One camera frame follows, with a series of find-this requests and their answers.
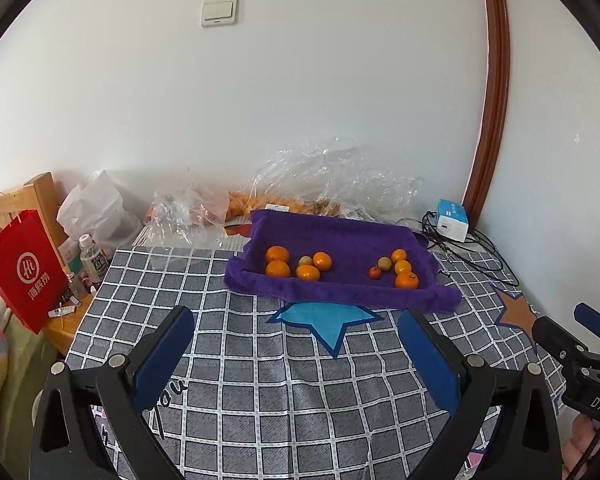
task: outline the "purple towel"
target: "purple towel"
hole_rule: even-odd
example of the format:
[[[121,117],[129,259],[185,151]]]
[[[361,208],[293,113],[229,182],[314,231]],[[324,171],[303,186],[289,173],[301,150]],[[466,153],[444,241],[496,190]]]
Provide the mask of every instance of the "purple towel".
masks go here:
[[[225,283],[235,292],[293,302],[415,307],[424,313],[452,312],[462,299],[457,288],[436,283],[438,261],[407,227],[272,210],[252,211],[251,223],[251,241],[245,245],[244,257],[234,256],[226,266]],[[273,245],[291,253],[292,276],[298,260],[317,251],[329,254],[333,267],[321,273],[319,282],[266,276],[264,255]],[[398,248],[407,251],[420,281],[418,289],[395,288],[393,271],[383,272],[379,280],[366,275],[378,258],[390,256]]]

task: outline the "red shopping bag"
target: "red shopping bag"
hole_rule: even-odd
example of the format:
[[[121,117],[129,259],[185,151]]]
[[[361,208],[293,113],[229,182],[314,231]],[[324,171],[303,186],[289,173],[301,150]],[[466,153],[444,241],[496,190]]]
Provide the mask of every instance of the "red shopping bag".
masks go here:
[[[36,210],[25,210],[0,232],[0,296],[36,334],[68,286]]]

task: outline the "checkered tablecloth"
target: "checkered tablecloth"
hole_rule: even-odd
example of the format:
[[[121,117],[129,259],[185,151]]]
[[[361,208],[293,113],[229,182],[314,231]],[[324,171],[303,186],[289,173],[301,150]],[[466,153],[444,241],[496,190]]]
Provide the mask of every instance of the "checkered tablecloth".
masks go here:
[[[116,253],[67,356],[72,369],[127,354],[176,304],[197,329],[157,407],[144,416],[187,480],[213,478],[400,479],[446,423],[397,336],[399,312],[347,329],[337,359],[307,330],[267,320],[280,300],[228,291],[231,251],[127,247]],[[520,330],[494,326],[502,305],[491,283],[459,260],[439,258],[443,283],[463,300],[429,320],[464,354],[519,369],[539,362],[556,406],[562,378]],[[483,265],[490,256],[472,256]],[[133,478],[100,409],[98,427],[122,478]],[[491,437],[491,408],[475,443]]]

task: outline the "bottle cap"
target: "bottle cap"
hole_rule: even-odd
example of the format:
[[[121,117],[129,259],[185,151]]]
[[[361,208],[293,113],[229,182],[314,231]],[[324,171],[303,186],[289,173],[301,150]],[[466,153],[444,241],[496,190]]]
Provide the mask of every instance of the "bottle cap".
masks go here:
[[[80,237],[80,247],[89,247],[91,245],[91,235],[82,235]]]

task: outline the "blue gripper pad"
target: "blue gripper pad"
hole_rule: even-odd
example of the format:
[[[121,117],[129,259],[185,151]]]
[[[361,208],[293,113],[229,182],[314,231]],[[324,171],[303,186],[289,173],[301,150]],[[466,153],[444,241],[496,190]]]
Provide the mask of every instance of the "blue gripper pad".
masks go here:
[[[453,414],[460,402],[458,375],[409,310],[398,318],[398,336],[433,401],[441,410]]]
[[[579,303],[573,311],[573,317],[583,327],[600,338],[600,313],[586,303]]]
[[[196,327],[192,311],[183,308],[134,376],[133,405],[136,413],[152,409],[169,382]]]

